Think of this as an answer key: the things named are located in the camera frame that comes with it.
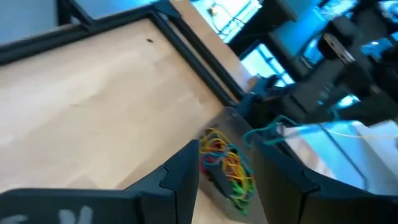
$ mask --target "wooden tabletop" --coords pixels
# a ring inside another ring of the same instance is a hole
[[[174,5],[247,90],[251,76],[234,53],[189,1]],[[6,65],[0,68],[0,192],[123,189],[221,109],[149,20]],[[193,223],[228,221],[199,192]]]

